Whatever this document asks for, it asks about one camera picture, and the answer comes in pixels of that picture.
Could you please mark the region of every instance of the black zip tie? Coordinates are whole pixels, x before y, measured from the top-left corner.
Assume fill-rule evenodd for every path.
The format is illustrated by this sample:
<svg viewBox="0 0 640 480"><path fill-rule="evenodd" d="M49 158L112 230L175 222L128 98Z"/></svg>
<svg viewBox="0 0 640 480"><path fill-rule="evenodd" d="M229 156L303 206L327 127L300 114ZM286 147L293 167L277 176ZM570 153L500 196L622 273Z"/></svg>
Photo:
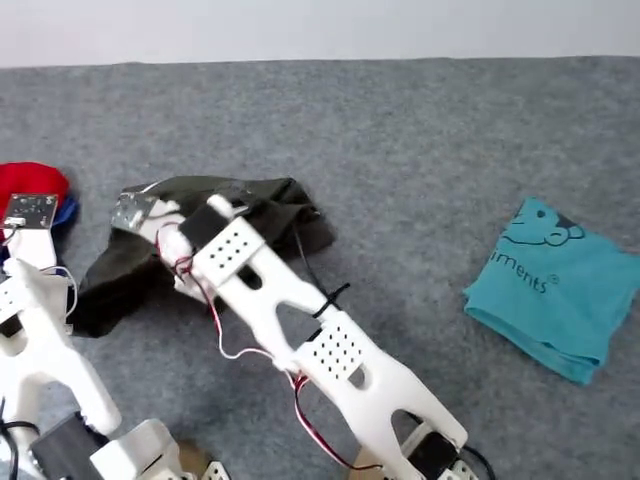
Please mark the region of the black zip tie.
<svg viewBox="0 0 640 480"><path fill-rule="evenodd" d="M324 311L327 308L329 308L329 305L336 306L336 300L338 299L340 294L342 292L344 292L350 286L351 286L351 284L349 282L347 282L344 285L342 285L341 287L339 287L335 292L331 292L329 295L327 295L327 301L324 303L324 305L322 305L322 307L320 307L320 310L318 310L316 313L314 313L311 316L313 318L318 318L320 315L322 315L324 313Z"/></svg>

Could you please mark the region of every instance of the red fabric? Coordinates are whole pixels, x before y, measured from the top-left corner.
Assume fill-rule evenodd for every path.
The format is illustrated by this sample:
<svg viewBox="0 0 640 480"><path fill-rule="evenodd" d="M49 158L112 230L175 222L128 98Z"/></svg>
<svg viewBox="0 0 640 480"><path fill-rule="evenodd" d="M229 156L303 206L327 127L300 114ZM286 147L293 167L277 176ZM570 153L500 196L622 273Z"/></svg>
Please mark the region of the red fabric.
<svg viewBox="0 0 640 480"><path fill-rule="evenodd" d="M35 162L3 163L0 165L0 222L12 193L55 194L61 205L68 190L69 181L53 167Z"/></svg>

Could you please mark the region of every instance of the black wire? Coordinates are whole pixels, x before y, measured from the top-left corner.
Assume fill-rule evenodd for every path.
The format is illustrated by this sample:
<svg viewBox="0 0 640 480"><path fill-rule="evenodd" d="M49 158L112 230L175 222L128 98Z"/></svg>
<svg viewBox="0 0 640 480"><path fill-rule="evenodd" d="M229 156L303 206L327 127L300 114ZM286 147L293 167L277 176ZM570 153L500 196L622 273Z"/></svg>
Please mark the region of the black wire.
<svg viewBox="0 0 640 480"><path fill-rule="evenodd" d="M9 480L18 480L18 462L20 460L20 453L18 452L18 445L16 445L16 441L13 439L13 436L9 432L11 428L30 428L38 435L40 435L40 430L36 425L31 422L24 422L22 420L18 420L15 422L7 422L3 420L2 416L4 414L4 405L6 403L6 399L2 397L2 401L0 402L0 436L7 442L9 446L9 451L11 452L11 461L9 463Z"/></svg>
<svg viewBox="0 0 640 480"><path fill-rule="evenodd" d="M311 268L311 265L309 264L309 260L307 260L307 256L304 254L304 247L302 246L302 240L300 240L300 234L298 233L298 227L296 226L295 222L293 224L293 237L296 240L296 245L298 246L298 252L300 253L300 258L304 262L304 266L307 269L307 273L311 277L311 281L316 286L316 288L322 292L322 294L325 297L329 297L329 292L327 291L326 288L324 288L324 285L322 285L322 282L313 271L313 268Z"/></svg>
<svg viewBox="0 0 640 480"><path fill-rule="evenodd" d="M496 472L493 471L493 467L484 455L482 455L478 450L470 447L469 445L463 445L462 449L476 457L476 459L484 466L485 470L487 471L487 475L489 476L489 480L497 480L498 477L496 477Z"/></svg>
<svg viewBox="0 0 640 480"><path fill-rule="evenodd" d="M322 307L320 307L318 311L312 315L313 318L318 318L320 315L322 315L322 313L329 307L329 305L333 305L338 310L342 310L342 308L340 308L340 305L336 303L336 300L338 299L338 297L342 292L344 292L347 288L351 286L351 284L347 282L341 285L340 287L338 287L334 292L329 292L324 287L324 285L322 284L322 282L320 281L316 273L313 271L313 268L311 268L311 264L309 264L309 260L307 259L307 256L304 254L304 247L302 246L302 240L300 239L300 234L298 233L298 227L296 226L295 222L293 223L292 228L293 228L293 237L296 240L296 245L298 246L298 252L300 253L300 258L304 262L304 266L307 269L307 273L311 277L311 281L316 286L316 288L320 290L320 292L325 297L327 297L327 301L325 302L325 304L322 305Z"/></svg>

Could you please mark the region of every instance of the white wall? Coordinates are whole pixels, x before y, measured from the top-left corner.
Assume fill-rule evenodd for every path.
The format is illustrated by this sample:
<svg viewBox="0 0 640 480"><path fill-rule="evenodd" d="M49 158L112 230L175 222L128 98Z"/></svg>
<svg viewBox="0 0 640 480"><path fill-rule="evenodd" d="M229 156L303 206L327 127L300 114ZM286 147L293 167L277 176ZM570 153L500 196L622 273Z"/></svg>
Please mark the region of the white wall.
<svg viewBox="0 0 640 480"><path fill-rule="evenodd" d="M0 0L0 67L640 55L639 0Z"/></svg>

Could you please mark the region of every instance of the folded blue cloth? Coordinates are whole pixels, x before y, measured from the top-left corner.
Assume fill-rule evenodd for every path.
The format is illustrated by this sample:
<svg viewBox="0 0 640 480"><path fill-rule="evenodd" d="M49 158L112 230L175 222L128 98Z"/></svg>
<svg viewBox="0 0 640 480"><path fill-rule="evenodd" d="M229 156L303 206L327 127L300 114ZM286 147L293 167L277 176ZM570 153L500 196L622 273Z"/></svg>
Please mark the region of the folded blue cloth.
<svg viewBox="0 0 640 480"><path fill-rule="evenodd" d="M527 198L478 279L465 312L550 369L581 384L640 288L640 256L622 252Z"/></svg>

